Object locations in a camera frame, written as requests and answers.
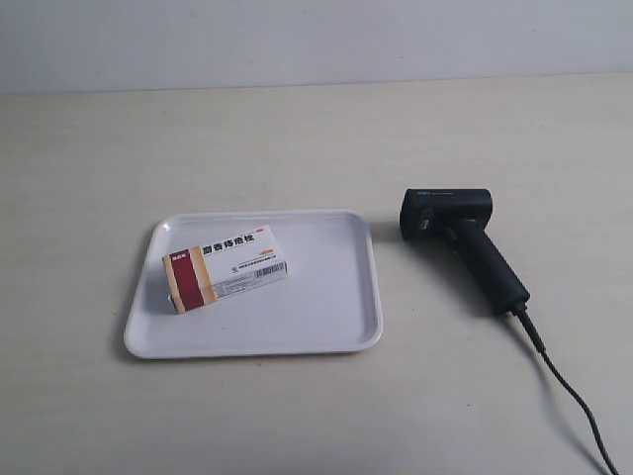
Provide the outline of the white red medicine box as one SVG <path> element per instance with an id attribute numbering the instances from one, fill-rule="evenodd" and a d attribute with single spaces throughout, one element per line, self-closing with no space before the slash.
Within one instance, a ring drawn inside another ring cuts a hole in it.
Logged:
<path id="1" fill-rule="evenodd" d="M 179 314 L 288 276 L 287 261 L 268 226 L 168 253 L 163 265 L 169 300 Z"/>

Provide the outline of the black handheld barcode scanner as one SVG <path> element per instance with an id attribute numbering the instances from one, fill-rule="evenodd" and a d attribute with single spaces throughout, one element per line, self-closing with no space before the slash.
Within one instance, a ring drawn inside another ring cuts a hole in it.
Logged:
<path id="1" fill-rule="evenodd" d="M 406 190 L 399 216 L 403 239 L 443 240 L 486 296 L 494 315 L 526 316 L 530 294 L 486 233 L 493 198 L 484 188 Z"/>

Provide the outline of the white plastic tray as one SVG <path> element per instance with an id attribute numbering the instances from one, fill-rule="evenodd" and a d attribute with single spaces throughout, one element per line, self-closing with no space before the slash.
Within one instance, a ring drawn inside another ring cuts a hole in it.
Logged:
<path id="1" fill-rule="evenodd" d="M 164 255 L 267 225 L 288 277 L 184 314 Z M 355 352 L 381 336 L 369 224 L 350 210 L 180 214 L 154 229 L 124 331 L 144 359 Z"/>

